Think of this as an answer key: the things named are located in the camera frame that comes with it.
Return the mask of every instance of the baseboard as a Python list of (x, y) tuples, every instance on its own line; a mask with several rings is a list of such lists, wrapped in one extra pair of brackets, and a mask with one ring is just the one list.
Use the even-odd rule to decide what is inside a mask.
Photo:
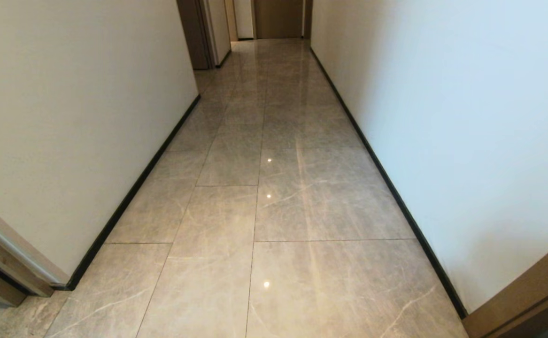
[(222, 68), (222, 66), (224, 65), (224, 62), (226, 62), (226, 59), (228, 58), (228, 56), (230, 56), (231, 53), (232, 53), (232, 48), (230, 48), (230, 50), (226, 53), (226, 56), (224, 56), (224, 60), (222, 60), (222, 62), (220, 62), (220, 64), (218, 64), (216, 68)]
[(319, 58), (317, 58), (316, 53), (313, 51), (313, 49), (310, 47), (310, 50), (312, 52), (313, 57), (317, 61), (317, 64), (319, 65), (319, 68), (324, 73), (326, 79), (328, 80), (328, 83), (330, 83), (330, 86), (332, 87), (332, 90), (334, 90), (334, 94), (336, 94), (336, 98), (339, 99), (340, 104), (343, 106), (343, 109), (345, 110), (345, 113), (349, 117), (349, 120), (351, 120), (351, 124), (353, 124), (353, 127), (357, 131), (359, 138), (362, 140), (363, 145), (366, 147), (368, 152), (370, 153), (370, 156), (372, 157), (372, 160), (374, 161), (374, 164), (378, 168), (380, 174), (382, 175), (383, 179), (385, 180), (390, 192), (392, 193), (394, 200), (397, 202), (397, 205), (401, 209), (401, 212), (403, 213), (403, 216), (405, 216), (405, 219), (407, 220), (407, 223), (409, 223), (409, 226), (411, 227), (412, 231), (414, 232), (416, 239), (418, 239), (418, 242), (420, 242), (420, 245), (422, 246), (422, 249), (424, 250), (424, 253), (426, 254), (426, 257), (428, 257), (428, 260), (430, 261), (430, 264), (432, 265), (432, 268), (437, 273), (437, 276), (439, 276), (439, 280), (441, 280), (441, 284), (443, 284), (443, 287), (445, 288), (445, 291), (447, 292), (447, 295), (449, 296), (449, 299), (451, 300), (452, 304), (454, 305), (455, 310), (457, 311), (458, 315), (461, 319), (464, 319), (468, 312), (463, 307), (463, 304), (460, 300), (460, 297), (455, 291), (454, 286), (451, 284), (451, 281), (449, 280), (449, 277), (447, 276), (447, 273), (441, 266), (441, 263), (439, 263), (439, 259), (437, 259), (437, 256), (434, 254), (432, 248), (430, 247), (430, 244), (428, 244), (428, 240), (426, 240), (426, 237), (424, 237), (424, 234), (422, 233), (420, 227), (418, 227), (418, 224), (414, 220), (414, 218), (411, 216), (411, 213), (407, 209), (407, 206), (405, 203), (403, 203), (403, 199), (401, 199), (401, 196), (399, 195), (399, 192), (396, 190), (395, 186), (393, 185), (393, 182), (391, 182), (390, 177), (388, 177), (385, 168), (383, 167), (382, 163), (378, 160), (378, 157), (374, 153), (372, 147), (370, 146), (370, 143), (368, 143), (368, 140), (362, 133), (362, 129), (359, 128), (357, 122), (355, 121), (355, 118), (353, 118), (353, 115), (349, 111), (349, 108), (347, 108), (347, 105), (345, 105), (345, 102), (343, 101), (343, 98), (341, 98), (339, 91), (336, 90), (336, 87), (334, 86), (334, 83), (332, 83), (332, 80), (328, 76), (328, 73), (322, 66), (321, 62), (319, 61)]
[(132, 199), (134, 198), (134, 196), (136, 195), (136, 193), (138, 192), (142, 184), (145, 182), (145, 180), (147, 179), (147, 177), (149, 176), (149, 174), (151, 173), (151, 171), (153, 170), (153, 168), (159, 161), (162, 154), (167, 149), (167, 146), (173, 140), (173, 137), (176, 136), (177, 132), (182, 127), (182, 124), (184, 124), (184, 121), (186, 121), (186, 118), (188, 118), (190, 113), (193, 111), (194, 107), (199, 102), (199, 99), (201, 99), (200, 94), (194, 99), (190, 107), (188, 107), (188, 109), (186, 110), (186, 113), (184, 113), (180, 121), (176, 124), (176, 126), (173, 128), (173, 130), (171, 131), (171, 133), (165, 140), (165, 142), (162, 144), (159, 150), (157, 150), (155, 156), (153, 156), (151, 161), (147, 164), (147, 167), (145, 167), (144, 171), (142, 171), (142, 173), (140, 174), (140, 176), (138, 177), (138, 179), (136, 180), (136, 182), (134, 183), (130, 191), (128, 191), (128, 194), (126, 194), (126, 196), (123, 198), (122, 202), (119, 204), (117, 209), (115, 209), (115, 212), (113, 213), (111, 218), (109, 218), (105, 227), (102, 229), (102, 231), (100, 231), (100, 234), (94, 240), (94, 243), (92, 243), (92, 246), (86, 252), (84, 258), (80, 262), (80, 265), (78, 265), (78, 267), (76, 268), (76, 271), (74, 271), (74, 273), (72, 274), (71, 278), (69, 279), (69, 282), (66, 285), (53, 286), (53, 289), (61, 290), (61, 291), (73, 291), (76, 288), (76, 286), (78, 286), (78, 283), (80, 283), (82, 276), (84, 276), (84, 273), (86, 272), (86, 270), (92, 263), (96, 254), (98, 253), (98, 250), (100, 249), (102, 244), (105, 242), (105, 240), (107, 240), (107, 237), (109, 236), (109, 234), (111, 233), (115, 225), (117, 224), (117, 221), (119, 221), (119, 218), (123, 215), (123, 212), (126, 210), (130, 202), (132, 202)]

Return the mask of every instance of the black baseboard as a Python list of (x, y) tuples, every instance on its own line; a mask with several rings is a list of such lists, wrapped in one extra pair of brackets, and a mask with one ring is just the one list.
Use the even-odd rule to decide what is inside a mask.
[(123, 215), (123, 212), (126, 210), (130, 202), (132, 202), (132, 199), (142, 186), (142, 184), (145, 182), (157, 162), (159, 161), (162, 154), (167, 149), (167, 146), (171, 143), (173, 140), (173, 137), (176, 136), (176, 133), (180, 130), (182, 127), (182, 124), (184, 124), (184, 121), (186, 121), (186, 118), (190, 115), (190, 113), (193, 111), (193, 108), (197, 105), (199, 102), (199, 99), (201, 99), (201, 95), (197, 96), (190, 107), (186, 110), (186, 113), (182, 116), (180, 121), (176, 124), (176, 126), (173, 128), (165, 142), (162, 144), (162, 146), (157, 150), (155, 156), (151, 159), (151, 162), (147, 164), (147, 167), (145, 170), (140, 174), (130, 191), (128, 191), (128, 194), (123, 198), (122, 202), (119, 204), (117, 209), (115, 209), (115, 212), (109, 218), (107, 221), (107, 224), (102, 229), (98, 237), (94, 240), (94, 243), (92, 243), (92, 246), (88, 249), (88, 252), (86, 252), (84, 258), (80, 262), (80, 265), (76, 268), (76, 271), (72, 274), (71, 278), (69, 279), (69, 282), (65, 286), (53, 286), (53, 289), (55, 290), (62, 290), (62, 291), (73, 291), (76, 286), (78, 286), (78, 283), (80, 283), (80, 280), (82, 276), (84, 276), (84, 273), (92, 263), (92, 260), (98, 253), (98, 250), (102, 246), (102, 244), (107, 240), (107, 237), (111, 233), (111, 230), (115, 227), (117, 224), (117, 221), (119, 221), (119, 218)]
[(443, 284), (443, 287), (445, 288), (445, 291), (447, 292), (449, 299), (451, 299), (451, 302), (454, 305), (455, 310), (457, 311), (460, 318), (464, 319), (468, 315), (468, 312), (463, 307), (460, 297), (456, 293), (455, 288), (451, 284), (451, 281), (449, 280), (449, 277), (447, 276), (445, 270), (441, 266), (441, 263), (439, 263), (439, 259), (437, 259), (437, 256), (434, 254), (432, 248), (430, 247), (430, 244), (428, 244), (428, 240), (426, 240), (426, 237), (424, 237), (424, 234), (420, 230), (420, 227), (418, 227), (418, 224), (416, 223), (414, 218), (411, 216), (411, 213), (407, 209), (407, 206), (405, 205), (405, 203), (403, 203), (403, 199), (401, 199), (399, 192), (394, 187), (393, 182), (391, 182), (390, 177), (388, 177), (385, 171), (385, 168), (383, 167), (382, 163), (380, 163), (380, 161), (378, 160), (378, 157), (374, 153), (372, 147), (370, 146), (370, 143), (368, 143), (368, 140), (362, 133), (362, 129), (359, 128), (359, 126), (357, 125), (357, 122), (355, 121), (355, 118), (353, 118), (353, 115), (351, 115), (351, 112), (347, 108), (347, 105), (345, 105), (343, 98), (341, 98), (338, 90), (336, 90), (336, 87), (334, 86), (334, 83), (332, 83), (332, 80), (328, 76), (328, 73), (322, 66), (321, 62), (319, 62), (317, 55), (315, 54), (315, 52), (313, 51), (311, 47), (310, 47), (310, 50), (312, 52), (313, 57), (317, 61), (319, 68), (322, 70), (326, 79), (328, 80), (328, 83), (330, 83), (332, 90), (334, 90), (334, 94), (336, 94), (336, 98), (339, 99), (339, 102), (343, 106), (345, 113), (349, 117), (349, 120), (351, 120), (351, 124), (353, 124), (353, 127), (357, 131), (359, 138), (362, 139), (363, 145), (366, 146), (366, 149), (370, 153), (370, 156), (372, 157), (374, 164), (380, 171), (380, 174), (383, 176), (383, 179), (385, 180), (390, 192), (392, 193), (394, 200), (397, 202), (397, 205), (399, 205), (399, 208), (401, 209), (403, 216), (405, 216), (405, 219), (407, 220), (407, 223), (409, 223), (409, 226), (411, 227), (416, 238), (418, 239), (418, 242), (420, 242), (420, 245), (422, 246), (424, 253), (426, 253), (426, 256), (428, 257), (428, 260), (430, 261), (430, 264), (432, 265), (434, 271), (437, 272), (437, 276), (439, 276), (439, 280), (441, 280), (441, 284)]
[(224, 65), (224, 62), (226, 62), (228, 56), (230, 56), (231, 53), (232, 53), (232, 48), (230, 48), (230, 50), (226, 53), (226, 56), (224, 56), (224, 60), (222, 60), (222, 62), (218, 64), (216, 68), (222, 68), (222, 66)]

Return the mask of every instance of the hallway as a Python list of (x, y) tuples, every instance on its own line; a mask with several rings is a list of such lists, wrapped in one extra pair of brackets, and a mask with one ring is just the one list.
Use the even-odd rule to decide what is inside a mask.
[(309, 41), (196, 81), (77, 289), (0, 308), (0, 337), (466, 337)]

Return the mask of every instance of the corridor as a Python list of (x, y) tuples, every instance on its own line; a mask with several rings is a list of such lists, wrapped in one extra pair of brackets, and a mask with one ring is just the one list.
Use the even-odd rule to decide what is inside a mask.
[(232, 49), (77, 289), (0, 337), (465, 338), (309, 41)]

